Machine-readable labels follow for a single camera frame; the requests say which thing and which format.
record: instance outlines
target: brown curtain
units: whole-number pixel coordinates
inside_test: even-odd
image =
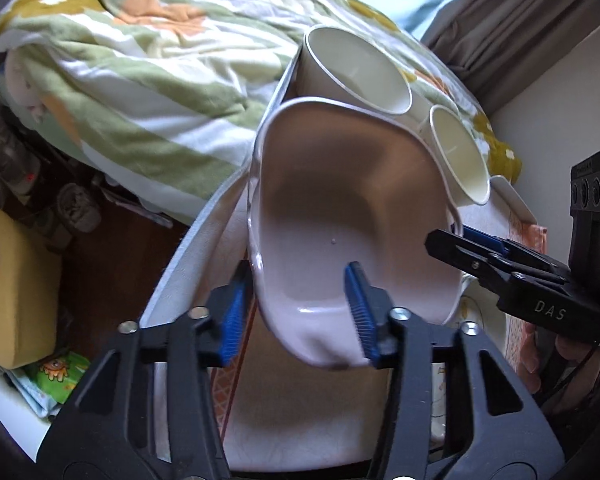
[[[425,43],[489,114],[600,25],[600,0],[454,0]]]

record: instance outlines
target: cable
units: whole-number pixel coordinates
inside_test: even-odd
[[[554,386],[551,390],[549,390],[547,393],[545,393],[544,395],[542,395],[541,397],[539,397],[538,399],[538,406],[540,406],[542,408],[542,405],[547,402],[549,399],[551,399],[551,397],[553,397],[556,393],[558,393],[561,389],[563,389],[565,386],[567,386],[571,380],[576,376],[576,374],[582,370],[582,367],[587,364],[587,361],[589,361],[589,359],[591,359],[591,357],[593,356],[593,354],[596,352],[596,350],[600,348],[599,344],[595,344],[591,347],[591,350],[589,350],[589,352],[587,353],[587,355],[584,357],[584,359],[582,361],[580,361],[578,363],[578,365],[569,373],[569,375],[567,375],[563,380],[561,380],[556,386]]]

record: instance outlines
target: screw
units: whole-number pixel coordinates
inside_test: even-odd
[[[121,334],[132,334],[138,330],[138,323],[135,321],[124,321],[118,325],[118,332]]]
[[[473,321],[465,321],[460,328],[467,335],[477,335],[480,332],[480,327]]]
[[[206,306],[195,306],[191,310],[189,310],[189,317],[191,319],[205,319],[205,317],[208,316],[209,309]]]
[[[389,311],[389,316],[397,319],[398,321],[407,321],[411,317],[411,312],[406,308],[392,308]]]

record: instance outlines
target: wooden floor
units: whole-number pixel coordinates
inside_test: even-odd
[[[70,348],[92,359],[120,322],[137,319],[187,227],[167,229],[101,202],[102,222],[63,255],[59,303],[73,317]]]

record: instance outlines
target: green and white striped duvet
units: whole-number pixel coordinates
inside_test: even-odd
[[[255,130],[305,30],[357,31],[416,91],[461,114],[493,173],[520,163],[455,76],[357,0],[12,0],[0,52],[86,158],[138,196],[192,219],[251,156]]]

